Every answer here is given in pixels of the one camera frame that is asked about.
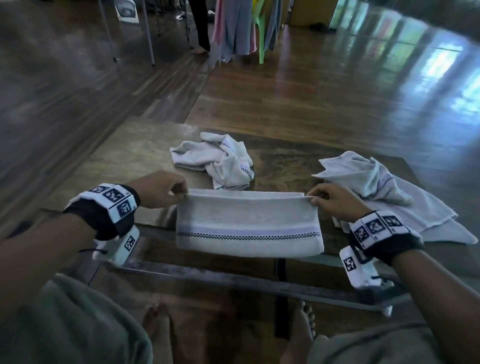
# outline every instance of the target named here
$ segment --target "forearm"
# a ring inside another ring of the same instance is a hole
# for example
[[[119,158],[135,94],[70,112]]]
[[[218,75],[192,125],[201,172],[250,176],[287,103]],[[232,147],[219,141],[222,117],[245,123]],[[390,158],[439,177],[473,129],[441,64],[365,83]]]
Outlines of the forearm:
[[[480,295],[428,254],[410,250],[392,267],[453,363],[480,362]]]
[[[96,232],[65,214],[0,243],[0,321],[31,302],[75,254],[90,247]]]

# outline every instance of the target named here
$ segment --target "black wristband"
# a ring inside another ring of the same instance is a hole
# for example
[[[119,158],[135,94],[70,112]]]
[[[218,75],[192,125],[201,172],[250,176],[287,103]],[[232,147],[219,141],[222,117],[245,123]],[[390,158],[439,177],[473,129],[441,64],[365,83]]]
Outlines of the black wristband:
[[[131,188],[121,184],[121,187],[130,192],[137,204],[140,205],[138,193]],[[64,211],[64,214],[76,214],[81,217],[97,234],[96,240],[106,241],[115,238],[117,235],[123,236],[130,231],[134,224],[134,214],[130,213],[123,217],[116,224],[112,222],[107,209],[97,204],[94,200],[80,199],[73,202]]]
[[[418,236],[412,234],[391,211],[374,211],[351,226],[350,245],[366,257],[375,257],[391,266],[395,256],[408,250],[424,250]]]

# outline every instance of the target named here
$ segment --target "wristband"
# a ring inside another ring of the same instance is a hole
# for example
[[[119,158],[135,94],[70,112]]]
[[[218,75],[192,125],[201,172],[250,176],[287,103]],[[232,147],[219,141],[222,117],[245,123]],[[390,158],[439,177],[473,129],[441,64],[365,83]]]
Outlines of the wristband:
[[[367,258],[378,258],[389,266],[398,254],[424,250],[419,235],[392,211],[374,211],[360,218],[350,226],[348,239]]]
[[[63,213],[80,216],[97,231],[96,240],[124,236],[133,227],[133,213],[140,204],[137,192],[125,185],[102,183],[71,199]]]

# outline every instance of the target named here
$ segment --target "hand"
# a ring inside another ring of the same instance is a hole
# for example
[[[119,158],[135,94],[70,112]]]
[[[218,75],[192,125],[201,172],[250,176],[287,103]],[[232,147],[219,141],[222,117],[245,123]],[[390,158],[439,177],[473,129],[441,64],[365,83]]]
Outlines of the hand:
[[[320,183],[307,196],[315,196],[312,205],[341,221],[355,222],[373,211],[350,189],[338,184]]]
[[[141,206],[146,208],[178,204],[188,193],[187,181],[183,176],[164,170],[139,178],[127,185],[137,191]]]

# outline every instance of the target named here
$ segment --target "wooden tabletop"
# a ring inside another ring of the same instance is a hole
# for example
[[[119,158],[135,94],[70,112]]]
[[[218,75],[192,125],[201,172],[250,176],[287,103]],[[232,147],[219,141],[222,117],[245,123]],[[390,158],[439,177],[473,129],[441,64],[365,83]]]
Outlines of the wooden tabletop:
[[[108,138],[67,180],[48,198],[44,208],[62,211],[72,196],[97,184],[124,183],[156,170],[168,170],[185,176],[190,188],[212,188],[212,179],[204,172],[173,166],[169,148],[184,140],[200,141],[200,132],[226,132],[186,124],[154,123],[140,118],[129,118]],[[254,191],[307,192],[315,184],[312,174],[323,170],[321,158],[337,157],[345,150],[315,143],[298,143],[273,138],[229,133],[243,141],[253,160]],[[374,157],[395,175],[418,184],[413,171],[402,158],[357,151],[364,157]],[[139,208],[135,222],[154,227],[166,225],[165,209]],[[338,254],[346,245],[346,238],[336,229],[329,217],[320,215],[325,252]]]

